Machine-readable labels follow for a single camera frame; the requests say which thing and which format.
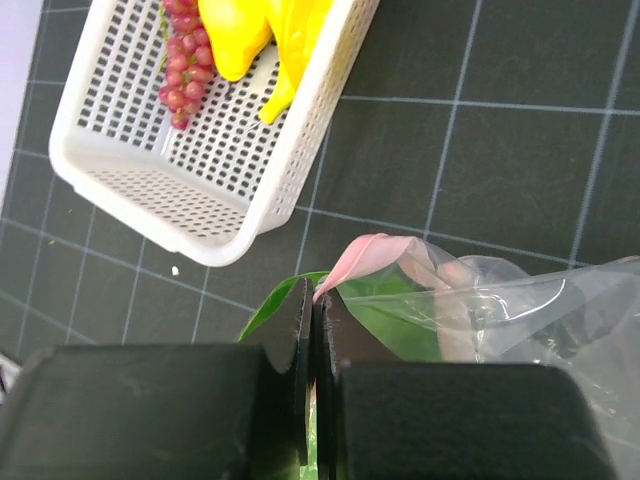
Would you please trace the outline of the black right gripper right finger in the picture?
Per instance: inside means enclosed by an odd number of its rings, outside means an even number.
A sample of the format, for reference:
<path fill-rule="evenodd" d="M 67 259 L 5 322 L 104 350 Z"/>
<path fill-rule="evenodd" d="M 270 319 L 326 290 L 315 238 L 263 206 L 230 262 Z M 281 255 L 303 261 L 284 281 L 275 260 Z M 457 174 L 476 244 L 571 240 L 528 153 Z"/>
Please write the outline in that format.
<path fill-rule="evenodd" d="M 314 310 L 322 479 L 618 479 L 571 376 L 396 356 L 336 291 Z"/>

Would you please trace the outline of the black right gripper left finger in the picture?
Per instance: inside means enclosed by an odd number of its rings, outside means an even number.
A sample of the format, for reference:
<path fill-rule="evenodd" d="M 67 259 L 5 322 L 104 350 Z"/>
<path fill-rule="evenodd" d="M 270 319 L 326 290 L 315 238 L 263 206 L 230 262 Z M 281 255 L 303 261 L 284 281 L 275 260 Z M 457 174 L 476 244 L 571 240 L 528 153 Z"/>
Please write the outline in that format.
<path fill-rule="evenodd" d="M 1 409 L 5 479 L 296 479 L 313 285 L 236 343 L 56 346 Z"/>

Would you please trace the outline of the green lettuce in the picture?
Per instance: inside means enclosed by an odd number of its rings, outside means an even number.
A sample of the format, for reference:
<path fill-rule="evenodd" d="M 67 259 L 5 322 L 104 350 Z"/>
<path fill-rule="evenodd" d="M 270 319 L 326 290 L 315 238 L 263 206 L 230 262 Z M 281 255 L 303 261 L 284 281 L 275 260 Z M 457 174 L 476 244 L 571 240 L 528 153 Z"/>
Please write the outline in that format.
<path fill-rule="evenodd" d="M 328 271 L 307 272 L 283 280 L 254 312 L 238 340 L 244 339 L 275 313 L 297 280 L 303 277 L 309 278 L 313 286 L 317 287 L 328 273 Z M 371 298 L 374 295 L 408 294 L 417 291 L 416 288 L 399 274 L 384 273 L 347 281 L 338 287 L 338 292 L 349 312 L 402 360 L 439 362 L 442 360 L 442 355 L 436 332 L 409 322 L 406 317 L 402 318 L 392 313 L 392 307 L 367 306 L 361 301 L 353 300 L 359 297 Z"/>

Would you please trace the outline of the pink dotted zip bag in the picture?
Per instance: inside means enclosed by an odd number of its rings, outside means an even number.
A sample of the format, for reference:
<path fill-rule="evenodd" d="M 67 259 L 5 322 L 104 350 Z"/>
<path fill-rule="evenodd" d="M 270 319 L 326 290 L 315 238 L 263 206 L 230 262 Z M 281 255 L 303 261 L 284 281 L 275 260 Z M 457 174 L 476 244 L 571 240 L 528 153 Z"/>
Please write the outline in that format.
<path fill-rule="evenodd" d="M 609 442 L 639 449 L 639 261 L 530 275 L 498 257 L 456 257 L 414 236 L 353 240 L 318 294 L 338 289 L 386 327 L 438 337 L 448 361 L 566 370 Z"/>

